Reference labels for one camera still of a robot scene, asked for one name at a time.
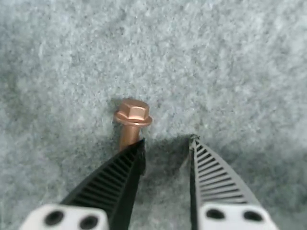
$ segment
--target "hex flange bolt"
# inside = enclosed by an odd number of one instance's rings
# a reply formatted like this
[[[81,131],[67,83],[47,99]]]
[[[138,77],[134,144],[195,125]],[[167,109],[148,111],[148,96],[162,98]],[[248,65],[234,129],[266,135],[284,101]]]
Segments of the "hex flange bolt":
[[[153,121],[149,116],[148,104],[135,99],[122,100],[114,118],[124,125],[120,135],[119,151],[138,142],[140,128],[149,126]]]

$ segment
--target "hex head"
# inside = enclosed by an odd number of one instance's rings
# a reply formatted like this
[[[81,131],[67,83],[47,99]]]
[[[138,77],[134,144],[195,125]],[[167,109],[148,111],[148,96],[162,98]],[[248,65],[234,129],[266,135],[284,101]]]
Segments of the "hex head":
[[[124,99],[114,117],[117,121],[130,126],[143,127],[152,122],[148,104],[134,99]]]

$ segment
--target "bolt shank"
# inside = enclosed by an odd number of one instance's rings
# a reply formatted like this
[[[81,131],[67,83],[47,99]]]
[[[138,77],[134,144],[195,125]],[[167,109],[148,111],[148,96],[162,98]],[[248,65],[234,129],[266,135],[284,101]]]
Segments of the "bolt shank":
[[[123,126],[119,141],[119,151],[139,141],[140,128],[136,126]]]

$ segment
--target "bolt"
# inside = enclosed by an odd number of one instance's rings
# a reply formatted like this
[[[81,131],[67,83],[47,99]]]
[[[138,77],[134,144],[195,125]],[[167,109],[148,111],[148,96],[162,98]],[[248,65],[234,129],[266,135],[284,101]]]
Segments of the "bolt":
[[[149,126],[153,121],[149,116],[148,104],[134,99],[122,100],[114,118],[124,125],[120,135],[119,151],[138,142],[140,128]]]

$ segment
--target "carpet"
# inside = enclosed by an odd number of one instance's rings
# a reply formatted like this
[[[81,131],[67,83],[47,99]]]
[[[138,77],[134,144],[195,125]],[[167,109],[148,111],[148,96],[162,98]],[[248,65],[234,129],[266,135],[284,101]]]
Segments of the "carpet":
[[[117,152],[127,97],[154,119],[130,229],[189,229],[193,133],[281,230],[307,229],[306,12],[303,0],[0,1],[1,229]]]

